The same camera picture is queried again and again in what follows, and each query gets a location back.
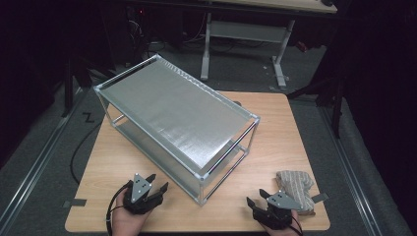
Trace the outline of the metal two-tier wire shelf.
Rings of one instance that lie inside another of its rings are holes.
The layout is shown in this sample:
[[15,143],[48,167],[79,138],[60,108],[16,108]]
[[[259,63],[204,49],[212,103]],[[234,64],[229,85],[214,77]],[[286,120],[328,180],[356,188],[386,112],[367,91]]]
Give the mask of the metal two-tier wire shelf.
[[94,88],[110,124],[197,204],[248,155],[261,117],[156,54]]

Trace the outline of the desk with white metal legs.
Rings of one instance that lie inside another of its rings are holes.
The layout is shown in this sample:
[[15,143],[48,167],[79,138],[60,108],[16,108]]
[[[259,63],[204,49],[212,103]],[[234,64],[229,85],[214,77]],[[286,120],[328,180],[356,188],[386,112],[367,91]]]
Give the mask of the desk with white metal legs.
[[[337,8],[325,6],[321,0],[204,0],[208,7],[230,8],[242,13],[244,10],[279,10],[284,13],[335,15]],[[210,40],[213,37],[242,39],[257,42],[277,43],[277,54],[271,57],[271,63],[277,85],[286,87],[287,77],[282,73],[281,60],[295,25],[295,18],[290,17],[285,26],[272,24],[238,23],[236,20],[213,20],[211,13],[206,14],[205,51],[202,59],[200,79],[209,79]]]

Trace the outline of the beige striped fluffy cloth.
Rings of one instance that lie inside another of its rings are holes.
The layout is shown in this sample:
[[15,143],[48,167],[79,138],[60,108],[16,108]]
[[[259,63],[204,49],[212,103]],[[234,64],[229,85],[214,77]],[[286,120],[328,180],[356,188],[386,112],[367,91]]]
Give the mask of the beige striped fluffy cloth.
[[314,181],[307,172],[292,170],[277,171],[276,182],[280,189],[302,206],[299,210],[301,215],[316,214],[315,203],[310,195]]

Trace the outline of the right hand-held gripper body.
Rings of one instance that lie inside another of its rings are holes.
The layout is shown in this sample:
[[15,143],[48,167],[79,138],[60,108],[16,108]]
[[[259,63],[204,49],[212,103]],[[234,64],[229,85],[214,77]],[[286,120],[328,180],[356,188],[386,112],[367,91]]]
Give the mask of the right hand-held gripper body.
[[279,190],[275,194],[270,194],[266,200],[267,208],[253,210],[253,218],[259,223],[273,230],[281,230],[289,227],[292,223],[291,210],[300,210],[302,206],[295,202],[286,193]]

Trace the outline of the black metal stand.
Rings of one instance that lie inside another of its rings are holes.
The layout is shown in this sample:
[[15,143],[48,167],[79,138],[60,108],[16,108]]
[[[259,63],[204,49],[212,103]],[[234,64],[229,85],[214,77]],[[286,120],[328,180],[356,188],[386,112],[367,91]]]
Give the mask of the black metal stand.
[[77,81],[80,88],[89,89],[92,86],[91,71],[98,72],[104,79],[115,77],[115,74],[109,69],[97,65],[81,55],[73,54],[68,58],[65,64],[64,117],[68,116],[75,107],[74,81]]
[[345,79],[344,70],[336,69],[329,76],[289,93],[287,98],[294,99],[303,94],[316,93],[318,96],[315,102],[319,107],[329,105],[332,107],[330,127],[333,134],[339,139],[339,121],[342,114],[341,105]]

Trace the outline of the person's left hand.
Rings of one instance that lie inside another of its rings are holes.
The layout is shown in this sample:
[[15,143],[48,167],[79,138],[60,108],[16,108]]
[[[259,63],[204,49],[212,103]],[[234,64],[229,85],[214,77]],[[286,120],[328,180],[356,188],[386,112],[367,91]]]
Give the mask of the person's left hand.
[[116,209],[113,210],[111,224],[112,236],[139,236],[150,212],[131,214],[123,207],[125,191],[116,198]]

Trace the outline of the metal floor rail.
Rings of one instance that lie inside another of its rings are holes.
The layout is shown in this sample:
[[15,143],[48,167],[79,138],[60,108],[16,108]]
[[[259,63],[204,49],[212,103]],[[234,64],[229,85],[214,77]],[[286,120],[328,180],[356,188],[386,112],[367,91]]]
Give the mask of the metal floor rail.
[[0,170],[0,235],[6,235],[7,228],[13,224],[49,162],[74,110],[88,91],[87,88],[77,88],[73,106],[65,108],[64,91],[60,90],[55,102],[35,120],[11,159]]
[[337,158],[340,162],[345,181],[347,183],[351,196],[355,202],[356,208],[358,209],[362,221],[368,231],[369,236],[383,236],[381,228],[371,209],[369,200],[365,195],[362,186],[360,185],[358,178],[353,170],[353,167],[349,161],[347,152],[342,144],[342,141],[333,132],[328,111],[322,107],[319,107],[318,111],[329,132],[332,143],[335,146]]

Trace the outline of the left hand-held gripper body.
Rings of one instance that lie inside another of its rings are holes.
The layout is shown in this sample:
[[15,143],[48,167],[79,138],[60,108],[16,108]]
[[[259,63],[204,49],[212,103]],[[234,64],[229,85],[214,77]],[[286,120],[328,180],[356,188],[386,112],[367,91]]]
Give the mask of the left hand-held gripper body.
[[146,178],[139,173],[134,175],[134,180],[128,183],[123,207],[131,214],[145,214],[155,207],[158,207],[163,202],[163,196],[158,191],[150,195],[149,191],[152,188],[152,183],[149,183]]

